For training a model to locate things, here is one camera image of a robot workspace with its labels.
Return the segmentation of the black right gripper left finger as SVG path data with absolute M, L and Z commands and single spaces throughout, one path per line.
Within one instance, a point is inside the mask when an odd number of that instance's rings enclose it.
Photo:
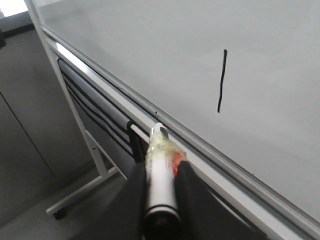
M 146 199 L 144 163 L 134 166 L 123 188 L 82 233 L 83 240 L 141 240 Z

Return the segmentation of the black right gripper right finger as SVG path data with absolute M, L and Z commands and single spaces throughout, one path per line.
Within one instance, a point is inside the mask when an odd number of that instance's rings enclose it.
M 190 163 L 182 161 L 174 187 L 182 222 L 182 240 L 266 240 L 227 210 L 207 189 Z

